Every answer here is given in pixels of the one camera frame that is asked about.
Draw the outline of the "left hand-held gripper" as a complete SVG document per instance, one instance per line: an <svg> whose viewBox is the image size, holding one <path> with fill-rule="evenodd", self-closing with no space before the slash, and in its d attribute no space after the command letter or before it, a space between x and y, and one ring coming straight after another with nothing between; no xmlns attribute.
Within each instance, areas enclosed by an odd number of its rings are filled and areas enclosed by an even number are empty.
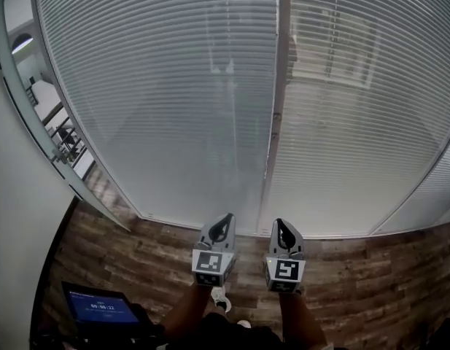
<svg viewBox="0 0 450 350"><path fill-rule="evenodd" d="M207 222L193 248L192 272L202 286L222 287L236 263L236 218L223 214Z"/></svg>

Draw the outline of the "person's black shorts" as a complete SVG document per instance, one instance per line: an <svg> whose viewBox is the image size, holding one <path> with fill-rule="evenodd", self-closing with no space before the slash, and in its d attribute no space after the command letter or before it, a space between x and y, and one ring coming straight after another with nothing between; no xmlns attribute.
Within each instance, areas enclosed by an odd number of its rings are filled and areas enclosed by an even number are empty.
<svg viewBox="0 0 450 350"><path fill-rule="evenodd" d="M188 334L168 340L164 350L285 350L285 345L269 327L246 328L209 313Z"/></svg>

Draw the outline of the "black tablet with blue screen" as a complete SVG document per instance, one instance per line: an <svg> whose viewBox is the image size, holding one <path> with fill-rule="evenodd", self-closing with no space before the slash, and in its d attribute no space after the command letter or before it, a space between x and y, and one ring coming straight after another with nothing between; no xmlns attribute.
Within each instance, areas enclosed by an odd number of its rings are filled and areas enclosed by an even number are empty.
<svg viewBox="0 0 450 350"><path fill-rule="evenodd" d="M142 308L122 292L61 282L63 295L78 330L120 330L134 332L151 324Z"/></svg>

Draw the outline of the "person's right forearm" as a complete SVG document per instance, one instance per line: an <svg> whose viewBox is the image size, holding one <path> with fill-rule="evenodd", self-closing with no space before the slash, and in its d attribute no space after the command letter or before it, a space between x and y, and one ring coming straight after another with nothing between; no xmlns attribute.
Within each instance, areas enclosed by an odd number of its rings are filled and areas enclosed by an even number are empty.
<svg viewBox="0 0 450 350"><path fill-rule="evenodd" d="M322 350L328 345L322 327L298 293L279 294L284 342L292 350Z"/></svg>

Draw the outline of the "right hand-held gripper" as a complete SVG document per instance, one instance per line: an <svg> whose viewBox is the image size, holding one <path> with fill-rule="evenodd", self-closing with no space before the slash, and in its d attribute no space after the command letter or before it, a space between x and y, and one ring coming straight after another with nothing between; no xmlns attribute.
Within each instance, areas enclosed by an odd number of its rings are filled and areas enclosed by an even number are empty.
<svg viewBox="0 0 450 350"><path fill-rule="evenodd" d="M290 222L277 218L272 225L268 253L263 261L268 291L295 293L300 288L305 265L303 236Z"/></svg>

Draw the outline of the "white venetian blinds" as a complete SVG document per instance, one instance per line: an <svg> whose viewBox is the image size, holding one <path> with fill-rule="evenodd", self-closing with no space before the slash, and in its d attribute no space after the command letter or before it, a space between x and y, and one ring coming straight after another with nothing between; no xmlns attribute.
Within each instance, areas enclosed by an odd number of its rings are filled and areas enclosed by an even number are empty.
<svg viewBox="0 0 450 350"><path fill-rule="evenodd" d="M85 140L143 218L260 215L277 0L35 0Z"/></svg>

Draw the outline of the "black metal railing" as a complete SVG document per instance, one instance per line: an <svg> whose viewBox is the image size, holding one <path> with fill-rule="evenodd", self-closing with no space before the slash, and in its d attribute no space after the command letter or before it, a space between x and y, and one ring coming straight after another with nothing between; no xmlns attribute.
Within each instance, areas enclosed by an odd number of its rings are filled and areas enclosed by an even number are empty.
<svg viewBox="0 0 450 350"><path fill-rule="evenodd" d="M50 138L77 175L84 179L93 166L94 159L78 136L55 86L38 80L26 89L26 93Z"/></svg>

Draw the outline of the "grey metal partition post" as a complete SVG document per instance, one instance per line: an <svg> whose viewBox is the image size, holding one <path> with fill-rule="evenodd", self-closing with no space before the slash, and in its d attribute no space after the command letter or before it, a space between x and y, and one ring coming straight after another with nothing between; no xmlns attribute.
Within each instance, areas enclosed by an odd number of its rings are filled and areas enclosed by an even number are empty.
<svg viewBox="0 0 450 350"><path fill-rule="evenodd" d="M270 191L276 164L276 155L281 133L282 117L280 120L274 119L274 113L283 115L285 88L287 81L287 65L289 56L289 31L290 31L290 0L277 0L276 19L276 57L275 57L275 77L274 77L274 101L271 121L271 132L268 145L268 157L265 173L265 181L260 207L260 218L257 227L259 236L269 237L271 227L275 217L270 214ZM274 139L272 133L278 133Z"/></svg>

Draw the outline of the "person's left forearm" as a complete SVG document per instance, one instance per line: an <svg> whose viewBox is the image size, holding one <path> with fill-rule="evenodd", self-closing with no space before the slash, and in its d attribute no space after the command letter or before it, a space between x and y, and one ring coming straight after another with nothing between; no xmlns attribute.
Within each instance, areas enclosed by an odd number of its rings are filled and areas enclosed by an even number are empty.
<svg viewBox="0 0 450 350"><path fill-rule="evenodd" d="M193 283L174 307L163 317L164 337L168 342L177 341L196 330L200 323L212 288Z"/></svg>

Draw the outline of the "person's left white shoe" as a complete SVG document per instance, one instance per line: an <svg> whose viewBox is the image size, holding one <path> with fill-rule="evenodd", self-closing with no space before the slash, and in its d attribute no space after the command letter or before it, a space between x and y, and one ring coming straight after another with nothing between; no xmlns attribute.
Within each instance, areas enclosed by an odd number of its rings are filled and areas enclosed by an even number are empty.
<svg viewBox="0 0 450 350"><path fill-rule="evenodd" d="M232 304L226 295L225 287L213 287L211 290L211 297L216 307L223 308L225 313L228 313L231 310Z"/></svg>

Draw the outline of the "frosted glass door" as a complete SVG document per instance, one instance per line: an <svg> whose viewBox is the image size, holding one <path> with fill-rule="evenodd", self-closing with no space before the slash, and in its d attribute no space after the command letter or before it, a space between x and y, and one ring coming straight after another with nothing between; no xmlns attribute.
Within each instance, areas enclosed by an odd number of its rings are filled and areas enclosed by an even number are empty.
<svg viewBox="0 0 450 350"><path fill-rule="evenodd" d="M20 80L15 61L12 58L11 47L9 45L5 27L4 0L0 0L0 71L1 78L4 80L4 85L12 100L12 104L18 112L27 131L44 155L46 161L55 169L66 186L68 186L80 200L89 203L105 217L109 218L120 227L127 229L128 227L108 210L108 208L87 188L85 183L68 163L62 164L50 162L49 156L51 155L52 150L57 146L50 138L49 133L37 116L34 108L30 105L23 83Z"/></svg>

